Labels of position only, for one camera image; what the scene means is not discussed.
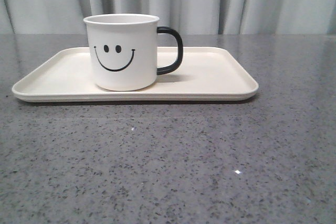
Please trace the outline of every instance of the smiley face eye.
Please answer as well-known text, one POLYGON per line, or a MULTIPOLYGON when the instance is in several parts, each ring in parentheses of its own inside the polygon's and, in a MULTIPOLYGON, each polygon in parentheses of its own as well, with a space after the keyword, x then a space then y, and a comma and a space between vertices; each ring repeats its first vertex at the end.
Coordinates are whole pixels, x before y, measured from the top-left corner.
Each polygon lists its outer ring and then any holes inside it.
POLYGON ((117 53, 120 53, 120 52, 121 52, 121 46, 116 45, 116 52, 117 52, 117 53))

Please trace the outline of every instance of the mug rim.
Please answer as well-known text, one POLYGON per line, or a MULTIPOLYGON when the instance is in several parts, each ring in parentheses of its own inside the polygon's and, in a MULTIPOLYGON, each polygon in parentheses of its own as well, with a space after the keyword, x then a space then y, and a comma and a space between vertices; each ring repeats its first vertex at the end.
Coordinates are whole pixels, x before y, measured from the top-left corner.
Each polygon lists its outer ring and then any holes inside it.
POLYGON ((93 24, 93 25, 139 25, 139 24, 148 24, 148 23, 155 23, 160 20, 159 17, 154 15, 148 14, 133 14, 133 13, 119 13, 119 14, 100 14, 100 15, 92 15, 83 19, 86 24, 93 24), (94 19, 101 18, 101 17, 117 17, 117 16, 129 16, 129 17, 146 17, 151 18, 152 20, 147 20, 143 22, 126 22, 126 23, 112 23, 112 22, 98 22, 94 19))

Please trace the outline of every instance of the smiley face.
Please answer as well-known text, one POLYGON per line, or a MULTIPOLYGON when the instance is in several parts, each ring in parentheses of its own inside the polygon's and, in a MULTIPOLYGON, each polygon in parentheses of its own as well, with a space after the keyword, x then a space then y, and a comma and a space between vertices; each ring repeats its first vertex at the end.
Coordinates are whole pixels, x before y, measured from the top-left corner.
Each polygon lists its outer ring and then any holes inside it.
MULTIPOLYGON (((105 52, 105 53, 110 52, 110 48, 109 48, 108 45, 104 45, 103 48, 104 48, 104 52, 105 52)), ((100 64, 104 69, 106 69, 106 70, 108 70, 108 71, 111 71, 111 72, 119 72, 119 71, 124 70, 125 68, 127 68, 127 67, 131 64, 131 62, 132 62, 132 60, 133 60, 133 58, 134 58, 134 51, 135 51, 135 49, 132 49, 132 50, 131 50, 131 51, 132 51, 131 59, 128 61, 128 63, 127 63, 125 66, 123 66, 122 68, 118 68, 118 69, 112 69, 112 68, 108 68, 108 67, 104 66, 104 64, 100 61, 100 59, 99 59, 99 57, 98 57, 98 54, 97 54, 97 47, 94 46, 94 49, 95 49, 96 56, 97 56, 97 59, 98 59, 99 64, 100 64)), ((120 46, 120 45, 116 45, 116 47, 115 47, 115 51, 116 51, 116 53, 118 53, 118 54, 121 53, 121 46, 120 46)))

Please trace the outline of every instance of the gray speckled countertop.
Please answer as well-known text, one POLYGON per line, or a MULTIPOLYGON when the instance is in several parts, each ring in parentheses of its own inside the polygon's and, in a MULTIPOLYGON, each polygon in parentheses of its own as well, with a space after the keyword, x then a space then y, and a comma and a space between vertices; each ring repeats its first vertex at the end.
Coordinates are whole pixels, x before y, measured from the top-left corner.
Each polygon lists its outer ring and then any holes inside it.
POLYGON ((0 35, 0 223, 336 223, 336 36, 183 39, 227 49, 258 94, 26 103, 12 85, 86 37, 0 35))

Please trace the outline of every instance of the tray rim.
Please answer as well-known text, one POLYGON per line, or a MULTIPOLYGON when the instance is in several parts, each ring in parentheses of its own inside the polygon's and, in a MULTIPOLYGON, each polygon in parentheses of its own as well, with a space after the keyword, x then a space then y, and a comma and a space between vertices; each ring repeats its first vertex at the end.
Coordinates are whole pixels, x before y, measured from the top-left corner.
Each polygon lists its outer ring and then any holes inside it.
MULTIPOLYGON (((177 50, 177 47, 158 47, 158 50, 166 50, 164 53, 172 53, 177 50)), ((243 93, 222 93, 222 92, 146 92, 139 93, 138 91, 108 91, 105 94, 102 93, 67 93, 67 94, 47 94, 47 93, 39 93, 39 94, 29 94, 20 92, 17 90, 17 86, 25 82, 28 78, 33 76, 37 71, 44 68, 46 65, 50 64, 52 61, 57 60, 59 57, 64 57, 72 54, 85 54, 89 53, 89 47, 75 47, 75 48, 67 48, 59 51, 55 55, 53 55, 50 59, 42 63, 36 69, 34 69, 29 74, 25 75, 19 81, 17 81, 12 86, 12 92, 14 96, 20 100, 26 102, 95 102, 95 101, 242 101, 248 98, 253 97, 258 89, 258 82, 243 68, 240 63, 225 49, 219 47, 184 47, 184 50, 188 53, 191 52, 216 52, 221 53, 225 52, 231 56, 231 60, 239 65, 241 71, 244 72, 245 75, 254 83, 255 88, 250 90, 249 92, 243 93)))

